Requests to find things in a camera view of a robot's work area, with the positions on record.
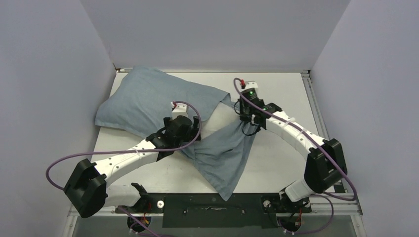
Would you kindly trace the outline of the cream white pillow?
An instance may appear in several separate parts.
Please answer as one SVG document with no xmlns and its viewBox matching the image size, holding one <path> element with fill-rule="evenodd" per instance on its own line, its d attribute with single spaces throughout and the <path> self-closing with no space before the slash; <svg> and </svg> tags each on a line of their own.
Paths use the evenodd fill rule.
<svg viewBox="0 0 419 237">
<path fill-rule="evenodd" d="M 210 117 L 203 122 L 201 139 L 205 139 L 229 124 L 239 121 L 239 116 L 234 109 L 222 102 L 219 102 Z"/>
</svg>

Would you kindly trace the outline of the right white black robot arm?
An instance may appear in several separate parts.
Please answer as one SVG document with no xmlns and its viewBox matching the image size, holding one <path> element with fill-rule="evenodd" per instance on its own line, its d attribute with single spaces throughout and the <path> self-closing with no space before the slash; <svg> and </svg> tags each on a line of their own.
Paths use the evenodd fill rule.
<svg viewBox="0 0 419 237">
<path fill-rule="evenodd" d="M 342 145 L 338 140 L 326 140 L 308 131 L 276 104 L 265 104 L 253 87 L 237 92 L 244 121 L 276 134 L 306 161 L 303 177 L 282 190 L 279 205 L 283 210 L 294 210 L 300 200 L 323 193 L 347 176 Z"/>
</svg>

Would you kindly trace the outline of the patchwork and blue pillowcase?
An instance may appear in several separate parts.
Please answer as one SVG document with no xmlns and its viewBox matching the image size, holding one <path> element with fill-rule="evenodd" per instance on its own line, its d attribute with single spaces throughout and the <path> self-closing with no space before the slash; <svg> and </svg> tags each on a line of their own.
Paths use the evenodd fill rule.
<svg viewBox="0 0 419 237">
<path fill-rule="evenodd" d="M 238 109 L 230 92 L 137 66 L 99 106 L 95 124 L 145 138 L 163 127 L 163 119 L 171 115 L 173 101 L 187 102 L 188 115 L 199 114 L 202 122 L 210 117 L 219 102 L 231 106 L 235 112 Z M 248 161 L 254 130 L 239 119 L 194 142 L 181 150 L 181 154 L 191 160 L 223 200 L 229 200 Z"/>
</svg>

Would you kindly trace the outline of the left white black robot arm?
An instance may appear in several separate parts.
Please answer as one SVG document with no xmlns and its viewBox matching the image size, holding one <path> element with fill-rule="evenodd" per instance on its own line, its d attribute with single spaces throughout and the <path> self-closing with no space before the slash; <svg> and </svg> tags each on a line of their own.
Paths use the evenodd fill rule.
<svg viewBox="0 0 419 237">
<path fill-rule="evenodd" d="M 108 206 L 126 206 L 142 212 L 147 206 L 147 192 L 142 185 L 115 185 L 132 171 L 158 162 L 175 151 L 200 140 L 201 118 L 186 116 L 164 118 L 164 127 L 134 147 L 116 155 L 91 162 L 79 161 L 64 186 L 64 193 L 82 218 L 88 218 Z"/>
</svg>

